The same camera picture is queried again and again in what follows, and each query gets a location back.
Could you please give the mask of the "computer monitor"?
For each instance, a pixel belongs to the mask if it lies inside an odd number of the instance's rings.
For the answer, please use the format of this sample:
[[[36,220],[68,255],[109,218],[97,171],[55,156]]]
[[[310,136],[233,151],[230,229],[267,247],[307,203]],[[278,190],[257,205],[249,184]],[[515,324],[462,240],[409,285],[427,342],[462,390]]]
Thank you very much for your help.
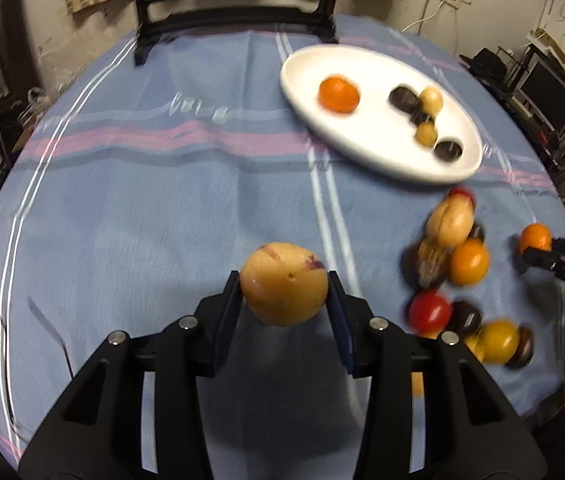
[[[565,83],[543,62],[537,61],[518,84],[531,110],[555,133],[565,133]]]

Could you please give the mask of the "yellow orange tomato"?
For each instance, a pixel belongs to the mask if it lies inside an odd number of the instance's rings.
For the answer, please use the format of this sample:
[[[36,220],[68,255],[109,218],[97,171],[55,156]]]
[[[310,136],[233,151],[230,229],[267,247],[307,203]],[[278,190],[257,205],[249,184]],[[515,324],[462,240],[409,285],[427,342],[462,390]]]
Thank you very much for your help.
[[[491,263],[487,245],[480,238],[469,238],[456,246],[450,258],[450,281],[458,287],[480,283]]]

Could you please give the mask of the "dark plum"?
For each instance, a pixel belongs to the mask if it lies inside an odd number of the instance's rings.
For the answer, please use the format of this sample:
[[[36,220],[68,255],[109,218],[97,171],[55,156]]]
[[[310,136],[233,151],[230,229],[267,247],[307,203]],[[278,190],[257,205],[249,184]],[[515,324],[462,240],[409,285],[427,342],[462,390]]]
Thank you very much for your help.
[[[452,313],[445,326],[446,330],[465,339],[478,333],[482,324],[481,311],[467,300],[457,300],[451,303]]]
[[[484,243],[485,237],[487,237],[487,232],[485,232],[484,226],[480,222],[473,223],[468,235],[469,240],[479,240],[480,243]]]
[[[463,146],[455,140],[442,140],[435,144],[433,154],[435,154],[437,159],[442,160],[442,162],[450,164],[461,158]]]

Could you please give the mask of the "small tan yellow fruit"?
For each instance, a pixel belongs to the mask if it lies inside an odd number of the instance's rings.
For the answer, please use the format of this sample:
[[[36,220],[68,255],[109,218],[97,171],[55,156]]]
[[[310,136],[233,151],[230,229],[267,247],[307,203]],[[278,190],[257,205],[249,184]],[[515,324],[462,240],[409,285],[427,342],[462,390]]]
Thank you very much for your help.
[[[465,338],[464,344],[480,363],[484,361],[485,349],[478,335],[471,335]]]

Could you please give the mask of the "blue striped tablecloth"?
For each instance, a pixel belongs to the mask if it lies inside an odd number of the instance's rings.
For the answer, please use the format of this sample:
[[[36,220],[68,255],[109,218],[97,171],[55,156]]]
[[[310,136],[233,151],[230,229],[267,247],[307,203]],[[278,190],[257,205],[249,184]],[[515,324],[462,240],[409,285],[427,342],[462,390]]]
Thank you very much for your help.
[[[517,272],[516,236],[565,210],[525,137],[478,81],[428,41],[337,18],[341,44],[421,70],[459,98],[484,143],[468,183],[491,268],[453,289],[486,318],[535,331],[523,370],[488,371],[522,415],[565,385],[565,291]],[[112,330],[160,332],[222,290],[268,242],[313,250],[345,290],[404,323],[401,255],[447,186],[408,185],[325,148],[280,91],[288,56],[316,38],[183,36],[144,66],[123,38],[49,111],[0,192],[0,452],[19,460],[74,373]],[[242,311],[220,376],[200,380],[217,479],[351,479],[368,382],[345,375],[323,311],[296,328]]]

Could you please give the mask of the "small olive yellow fruit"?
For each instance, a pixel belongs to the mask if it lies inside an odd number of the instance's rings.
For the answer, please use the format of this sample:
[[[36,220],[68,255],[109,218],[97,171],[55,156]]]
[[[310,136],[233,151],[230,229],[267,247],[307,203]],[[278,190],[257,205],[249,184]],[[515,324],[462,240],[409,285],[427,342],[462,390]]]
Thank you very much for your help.
[[[425,148],[434,148],[438,142],[438,130],[434,122],[420,122],[415,132],[416,141]]]

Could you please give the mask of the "orange tangerine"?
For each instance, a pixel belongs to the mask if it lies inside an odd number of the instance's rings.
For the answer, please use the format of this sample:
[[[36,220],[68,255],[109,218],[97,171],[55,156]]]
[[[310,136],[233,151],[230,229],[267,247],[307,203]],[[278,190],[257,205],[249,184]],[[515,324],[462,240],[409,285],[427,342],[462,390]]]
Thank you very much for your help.
[[[360,104],[360,90],[345,77],[329,76],[319,85],[319,104],[338,114],[351,114]]]
[[[549,252],[552,249],[552,232],[543,223],[532,223],[526,226],[519,235],[518,252],[522,255],[526,249],[540,249]]]

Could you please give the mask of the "red cherry tomato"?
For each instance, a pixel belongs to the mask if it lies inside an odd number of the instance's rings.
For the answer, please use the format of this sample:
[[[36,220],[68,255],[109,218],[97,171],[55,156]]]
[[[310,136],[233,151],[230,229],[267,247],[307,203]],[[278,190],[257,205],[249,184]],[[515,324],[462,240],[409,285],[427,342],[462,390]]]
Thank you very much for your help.
[[[409,305],[409,325],[418,334],[439,334],[451,319],[452,304],[436,289],[417,292]]]
[[[477,208],[477,201],[476,196],[473,194],[473,191],[470,188],[466,188],[465,186],[457,185],[453,186],[449,192],[447,192],[447,196],[449,197],[465,197],[466,200],[471,204],[473,209]]]

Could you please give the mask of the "large dark mangosteen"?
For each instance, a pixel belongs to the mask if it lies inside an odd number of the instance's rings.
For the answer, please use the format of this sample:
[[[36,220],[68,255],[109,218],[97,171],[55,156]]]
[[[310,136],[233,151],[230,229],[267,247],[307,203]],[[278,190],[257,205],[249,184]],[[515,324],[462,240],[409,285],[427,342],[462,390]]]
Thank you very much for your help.
[[[391,90],[388,102],[403,113],[413,114],[420,110],[421,102],[415,91],[404,84],[399,84]]]

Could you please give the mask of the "beige striped round fruit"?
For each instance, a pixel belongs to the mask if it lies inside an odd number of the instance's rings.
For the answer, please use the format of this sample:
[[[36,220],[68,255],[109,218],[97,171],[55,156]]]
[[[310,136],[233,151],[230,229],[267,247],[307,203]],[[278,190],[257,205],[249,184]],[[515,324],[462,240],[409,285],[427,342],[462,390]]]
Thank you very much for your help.
[[[324,263],[310,249],[267,243],[248,257],[240,274],[244,300],[263,323],[303,324],[319,313],[328,294]]]

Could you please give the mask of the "beige oblong fruit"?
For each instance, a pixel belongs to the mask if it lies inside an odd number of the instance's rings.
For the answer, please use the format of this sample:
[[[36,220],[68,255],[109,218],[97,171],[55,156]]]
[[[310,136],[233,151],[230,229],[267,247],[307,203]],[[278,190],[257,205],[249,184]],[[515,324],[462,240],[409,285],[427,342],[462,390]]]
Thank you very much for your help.
[[[475,205],[467,195],[444,198],[430,214],[425,233],[443,248],[455,247],[467,240],[475,222]]]

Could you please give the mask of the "dark brown speckled mangosteen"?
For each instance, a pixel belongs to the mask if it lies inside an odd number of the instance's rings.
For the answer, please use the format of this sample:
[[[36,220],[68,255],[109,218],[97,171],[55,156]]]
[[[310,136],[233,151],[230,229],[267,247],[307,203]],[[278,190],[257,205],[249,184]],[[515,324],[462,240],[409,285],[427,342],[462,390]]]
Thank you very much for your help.
[[[449,277],[450,252],[429,238],[407,247],[401,266],[405,281],[415,290],[439,288]]]

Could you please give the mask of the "black hat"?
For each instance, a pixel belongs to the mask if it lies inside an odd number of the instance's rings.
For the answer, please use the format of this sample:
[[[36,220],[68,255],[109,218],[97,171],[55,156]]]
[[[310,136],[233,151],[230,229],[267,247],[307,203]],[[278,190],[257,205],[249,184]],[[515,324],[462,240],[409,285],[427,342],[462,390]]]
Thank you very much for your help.
[[[507,74],[507,67],[501,58],[491,50],[482,48],[472,58],[465,54],[459,55],[468,72],[479,79],[495,81],[503,84]]]

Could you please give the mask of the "green yellow round fruit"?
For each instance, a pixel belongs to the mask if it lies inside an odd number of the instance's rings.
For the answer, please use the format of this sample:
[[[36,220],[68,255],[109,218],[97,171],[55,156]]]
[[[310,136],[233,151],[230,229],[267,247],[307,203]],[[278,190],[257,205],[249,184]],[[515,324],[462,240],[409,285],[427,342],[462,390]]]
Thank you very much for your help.
[[[479,341],[484,351],[484,363],[505,365],[518,349],[519,328],[507,318],[498,318],[482,325]]]

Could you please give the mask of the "white round plate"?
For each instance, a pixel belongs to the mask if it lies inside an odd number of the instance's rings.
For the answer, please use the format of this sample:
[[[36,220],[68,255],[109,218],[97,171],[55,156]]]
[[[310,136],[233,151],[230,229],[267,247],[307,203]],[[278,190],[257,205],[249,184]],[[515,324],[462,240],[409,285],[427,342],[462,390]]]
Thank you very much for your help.
[[[319,104],[319,85],[329,76],[342,76],[360,91],[351,114],[338,114]],[[299,118],[316,136],[338,152],[382,174],[427,183],[457,183],[481,166],[483,143],[468,107],[413,66],[379,52],[343,44],[318,44],[292,53],[282,64],[282,92]],[[444,162],[417,143],[416,126],[389,103],[390,91],[406,84],[420,92],[428,87],[442,94],[435,118],[441,141],[454,141],[461,156]]]

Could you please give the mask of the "large tan round fruit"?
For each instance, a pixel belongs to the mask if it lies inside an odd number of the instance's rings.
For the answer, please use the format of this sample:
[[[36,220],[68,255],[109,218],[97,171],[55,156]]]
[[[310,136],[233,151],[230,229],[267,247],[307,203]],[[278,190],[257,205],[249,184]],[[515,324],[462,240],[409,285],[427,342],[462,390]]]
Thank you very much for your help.
[[[424,374],[420,372],[412,372],[412,396],[421,398],[425,393]]]

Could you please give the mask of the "small dark plum isolated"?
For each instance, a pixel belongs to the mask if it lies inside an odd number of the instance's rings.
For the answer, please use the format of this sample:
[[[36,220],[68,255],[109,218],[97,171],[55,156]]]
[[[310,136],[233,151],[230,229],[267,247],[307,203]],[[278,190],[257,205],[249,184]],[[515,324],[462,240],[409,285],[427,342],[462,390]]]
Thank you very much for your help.
[[[421,124],[434,124],[435,118],[433,118],[428,113],[424,112],[423,110],[414,110],[409,116],[409,120],[412,124],[418,127]]]

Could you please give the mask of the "pale cream round fruit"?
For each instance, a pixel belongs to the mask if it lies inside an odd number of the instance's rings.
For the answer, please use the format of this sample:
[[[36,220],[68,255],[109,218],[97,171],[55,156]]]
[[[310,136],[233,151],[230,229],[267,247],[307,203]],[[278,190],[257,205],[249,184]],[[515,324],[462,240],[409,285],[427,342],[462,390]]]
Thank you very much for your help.
[[[431,117],[437,117],[444,104],[441,91],[433,86],[419,93],[419,101],[423,112]]]

